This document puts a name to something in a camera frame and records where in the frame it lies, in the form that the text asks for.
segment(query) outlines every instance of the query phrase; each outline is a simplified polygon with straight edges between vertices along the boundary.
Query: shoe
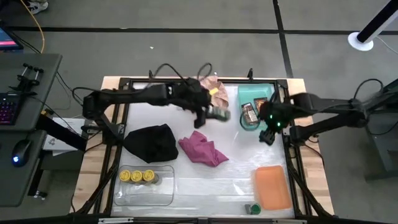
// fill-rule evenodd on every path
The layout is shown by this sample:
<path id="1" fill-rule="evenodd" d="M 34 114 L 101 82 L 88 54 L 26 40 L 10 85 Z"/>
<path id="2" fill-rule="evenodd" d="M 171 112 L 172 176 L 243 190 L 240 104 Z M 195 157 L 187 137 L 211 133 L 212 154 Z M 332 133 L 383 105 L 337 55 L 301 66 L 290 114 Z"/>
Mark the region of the shoe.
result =
<path id="1" fill-rule="evenodd" d="M 46 10 L 49 6 L 48 2 L 31 2 L 28 1 L 29 5 L 27 6 L 27 8 L 30 10 L 30 12 L 34 15 L 37 14 L 43 10 Z"/>

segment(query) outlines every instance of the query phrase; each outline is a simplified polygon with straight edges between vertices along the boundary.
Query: computer mouse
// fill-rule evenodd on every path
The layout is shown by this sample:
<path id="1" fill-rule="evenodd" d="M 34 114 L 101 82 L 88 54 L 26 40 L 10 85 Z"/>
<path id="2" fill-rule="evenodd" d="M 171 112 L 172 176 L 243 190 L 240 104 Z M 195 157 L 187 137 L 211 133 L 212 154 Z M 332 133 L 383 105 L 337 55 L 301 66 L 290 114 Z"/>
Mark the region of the computer mouse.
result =
<path id="1" fill-rule="evenodd" d="M 12 150 L 12 165 L 16 167 L 24 166 L 29 160 L 29 151 L 32 141 L 28 139 L 20 140 Z"/>

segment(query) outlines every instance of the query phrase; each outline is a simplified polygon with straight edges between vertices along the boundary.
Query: white paper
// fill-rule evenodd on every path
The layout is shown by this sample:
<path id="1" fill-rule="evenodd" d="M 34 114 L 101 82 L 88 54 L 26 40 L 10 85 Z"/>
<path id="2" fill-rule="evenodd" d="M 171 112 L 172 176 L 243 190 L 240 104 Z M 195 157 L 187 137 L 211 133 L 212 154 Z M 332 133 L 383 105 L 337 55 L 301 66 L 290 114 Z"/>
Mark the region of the white paper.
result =
<path id="1" fill-rule="evenodd" d="M 85 124 L 85 120 L 81 118 L 64 118 L 64 120 L 69 124 L 69 126 L 66 124 L 65 121 L 63 121 L 60 118 L 53 118 L 53 120 L 62 125 L 65 128 L 68 128 L 71 131 L 76 132 L 77 134 L 82 134 L 81 127 Z M 44 143 L 43 150 L 47 151 L 53 151 L 53 156 L 57 156 L 59 154 L 69 152 L 69 151 L 76 151 L 77 149 L 68 145 L 67 143 L 56 139 L 53 136 L 47 135 Z"/>

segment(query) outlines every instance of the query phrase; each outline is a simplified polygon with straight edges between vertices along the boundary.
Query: yellow can lid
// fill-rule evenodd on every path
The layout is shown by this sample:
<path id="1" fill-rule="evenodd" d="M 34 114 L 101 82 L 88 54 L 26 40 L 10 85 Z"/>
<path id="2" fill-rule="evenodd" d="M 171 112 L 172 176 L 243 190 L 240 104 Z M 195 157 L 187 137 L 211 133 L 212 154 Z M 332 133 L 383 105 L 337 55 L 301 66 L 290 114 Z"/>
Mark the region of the yellow can lid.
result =
<path id="1" fill-rule="evenodd" d="M 121 181 L 129 181 L 130 180 L 130 171 L 128 171 L 128 170 L 124 170 L 124 171 L 122 171 L 122 172 L 120 172 L 120 174 L 119 174 L 119 178 L 120 178 L 120 180 Z"/>
<path id="2" fill-rule="evenodd" d="M 153 170 L 145 170 L 144 181 L 151 181 L 155 179 L 155 172 Z"/>
<path id="3" fill-rule="evenodd" d="M 142 172 L 139 170 L 135 170 L 131 173 L 131 180 L 134 182 L 142 181 Z"/>

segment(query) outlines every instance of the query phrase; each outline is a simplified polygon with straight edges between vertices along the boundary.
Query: computer monitor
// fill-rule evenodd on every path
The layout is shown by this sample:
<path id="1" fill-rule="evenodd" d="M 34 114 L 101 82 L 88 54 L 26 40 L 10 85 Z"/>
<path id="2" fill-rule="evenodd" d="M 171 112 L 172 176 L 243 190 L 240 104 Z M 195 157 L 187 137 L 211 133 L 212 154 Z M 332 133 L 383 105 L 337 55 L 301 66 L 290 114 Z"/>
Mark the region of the computer monitor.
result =
<path id="1" fill-rule="evenodd" d="M 22 50 L 23 46 L 0 27 L 0 51 Z"/>

